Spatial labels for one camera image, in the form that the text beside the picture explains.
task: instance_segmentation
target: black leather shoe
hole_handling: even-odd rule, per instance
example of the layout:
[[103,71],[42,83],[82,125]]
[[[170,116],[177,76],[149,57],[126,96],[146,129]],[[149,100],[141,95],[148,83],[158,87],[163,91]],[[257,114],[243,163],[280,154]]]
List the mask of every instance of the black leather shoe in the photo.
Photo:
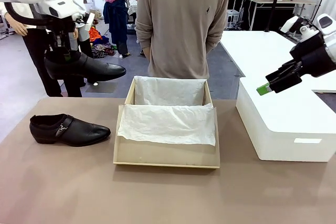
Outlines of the black leather shoe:
[[59,63],[57,57],[63,57],[60,53],[47,52],[45,66],[49,75],[56,80],[63,80],[67,76],[82,76],[95,81],[109,81],[126,74],[126,69],[120,65],[106,63],[92,59],[81,52],[71,52],[75,55],[75,61]]
[[80,147],[97,144],[111,134],[109,128],[87,123],[71,115],[34,115],[30,119],[30,132],[37,143],[64,143]]

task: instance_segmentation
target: white tissue paper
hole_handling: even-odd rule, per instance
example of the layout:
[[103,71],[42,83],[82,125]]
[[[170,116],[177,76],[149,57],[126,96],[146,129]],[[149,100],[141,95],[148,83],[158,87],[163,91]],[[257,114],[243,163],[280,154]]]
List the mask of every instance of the white tissue paper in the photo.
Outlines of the white tissue paper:
[[163,144],[215,146],[212,104],[205,106],[125,105],[118,136]]
[[135,76],[136,105],[203,105],[206,80]]

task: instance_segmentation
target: shoe strap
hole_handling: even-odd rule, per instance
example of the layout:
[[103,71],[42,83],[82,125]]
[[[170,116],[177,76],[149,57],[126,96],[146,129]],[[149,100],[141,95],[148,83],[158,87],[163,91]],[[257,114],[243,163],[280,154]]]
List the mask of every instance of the shoe strap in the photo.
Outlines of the shoe strap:
[[67,115],[67,118],[65,118],[65,120],[59,126],[56,132],[56,137],[60,137],[64,132],[66,132],[73,120],[74,118],[71,115]]

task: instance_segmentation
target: shoebox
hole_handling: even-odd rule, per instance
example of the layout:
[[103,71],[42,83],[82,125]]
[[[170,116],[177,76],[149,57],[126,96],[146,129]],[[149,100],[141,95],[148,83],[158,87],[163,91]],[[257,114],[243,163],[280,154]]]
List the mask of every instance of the shoebox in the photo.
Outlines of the shoebox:
[[[180,110],[191,120],[182,122],[181,131],[174,127]],[[217,114],[207,81],[134,77],[119,106],[113,163],[218,169]]]

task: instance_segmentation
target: black pants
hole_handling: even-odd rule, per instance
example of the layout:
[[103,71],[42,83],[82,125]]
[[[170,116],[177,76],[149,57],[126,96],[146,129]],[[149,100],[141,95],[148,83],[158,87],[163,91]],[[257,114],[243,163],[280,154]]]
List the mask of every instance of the black pants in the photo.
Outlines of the black pants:
[[[28,35],[23,37],[30,57],[40,75],[46,93],[50,97],[61,97],[61,88],[57,80],[50,77],[44,65],[44,53],[49,49],[47,32],[43,29],[29,29]],[[69,97],[81,97],[80,84],[82,77],[71,76],[64,80]]]

